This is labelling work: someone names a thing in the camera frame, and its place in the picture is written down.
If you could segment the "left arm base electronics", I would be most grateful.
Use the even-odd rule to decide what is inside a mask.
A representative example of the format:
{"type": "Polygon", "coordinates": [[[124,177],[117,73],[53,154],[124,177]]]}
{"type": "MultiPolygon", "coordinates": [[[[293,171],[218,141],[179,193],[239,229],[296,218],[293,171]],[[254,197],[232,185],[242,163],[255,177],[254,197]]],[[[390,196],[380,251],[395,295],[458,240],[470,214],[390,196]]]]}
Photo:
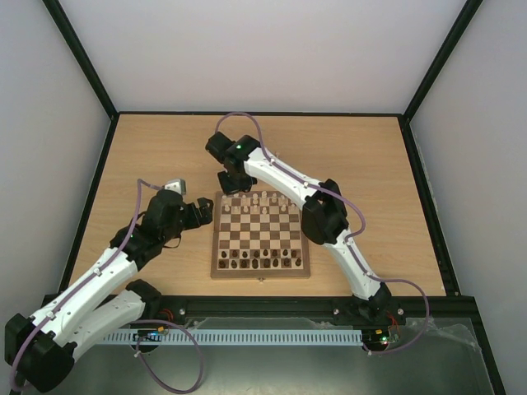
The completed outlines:
{"type": "MultiPolygon", "coordinates": [[[[172,322],[174,320],[174,314],[171,310],[164,308],[158,311],[153,318],[172,322]]],[[[146,328],[141,328],[138,325],[132,325],[131,329],[137,330],[133,335],[133,340],[135,342],[140,341],[139,350],[141,353],[149,353],[154,351],[158,347],[161,337],[170,331],[168,326],[161,325],[159,323],[154,323],[146,328]]]]}

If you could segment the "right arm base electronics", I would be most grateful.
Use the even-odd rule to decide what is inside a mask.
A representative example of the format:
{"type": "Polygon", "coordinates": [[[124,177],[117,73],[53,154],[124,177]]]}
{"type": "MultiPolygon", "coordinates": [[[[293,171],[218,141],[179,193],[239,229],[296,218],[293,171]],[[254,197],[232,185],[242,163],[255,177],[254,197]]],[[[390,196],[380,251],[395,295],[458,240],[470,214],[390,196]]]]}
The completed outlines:
{"type": "Polygon", "coordinates": [[[386,313],[371,328],[361,330],[362,349],[371,353],[384,353],[403,345],[404,315],[386,313]]]}

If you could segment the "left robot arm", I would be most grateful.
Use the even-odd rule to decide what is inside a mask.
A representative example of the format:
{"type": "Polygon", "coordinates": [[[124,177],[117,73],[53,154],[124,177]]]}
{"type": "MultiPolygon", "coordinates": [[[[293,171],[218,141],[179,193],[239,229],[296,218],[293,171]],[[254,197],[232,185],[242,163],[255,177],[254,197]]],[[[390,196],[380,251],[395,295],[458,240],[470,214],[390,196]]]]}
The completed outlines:
{"type": "Polygon", "coordinates": [[[168,327],[157,319],[161,293],[135,275],[185,230],[212,222],[213,202],[196,203],[161,189],[144,212],[135,212],[96,263],[62,294],[31,316],[15,314],[5,325],[4,358],[12,367],[12,389],[46,393],[61,384],[75,363],[98,341],[127,324],[168,327]]]}

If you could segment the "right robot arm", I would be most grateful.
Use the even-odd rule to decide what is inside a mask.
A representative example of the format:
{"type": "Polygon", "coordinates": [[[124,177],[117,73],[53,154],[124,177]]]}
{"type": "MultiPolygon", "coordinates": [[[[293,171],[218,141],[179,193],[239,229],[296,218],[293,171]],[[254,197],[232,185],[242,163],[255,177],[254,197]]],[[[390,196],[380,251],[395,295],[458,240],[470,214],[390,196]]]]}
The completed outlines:
{"type": "Polygon", "coordinates": [[[224,167],[218,179],[225,194],[249,192],[256,182],[262,181],[297,205],[302,233],[312,243],[327,248],[347,278],[352,291],[352,314],[368,323],[387,314],[391,293],[357,247],[345,200],[335,181],[322,182],[302,174],[248,135],[234,141],[216,132],[208,139],[205,150],[224,167]]]}

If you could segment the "white queen chess piece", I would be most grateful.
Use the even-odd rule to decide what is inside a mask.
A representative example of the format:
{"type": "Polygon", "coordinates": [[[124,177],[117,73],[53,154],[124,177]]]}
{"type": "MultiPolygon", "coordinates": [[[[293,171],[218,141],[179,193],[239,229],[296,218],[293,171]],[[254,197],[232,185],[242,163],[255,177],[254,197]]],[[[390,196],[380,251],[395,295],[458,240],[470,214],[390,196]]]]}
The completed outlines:
{"type": "Polygon", "coordinates": [[[261,198],[260,198],[260,204],[261,205],[268,205],[268,203],[267,203],[267,191],[262,191],[261,198]]]}

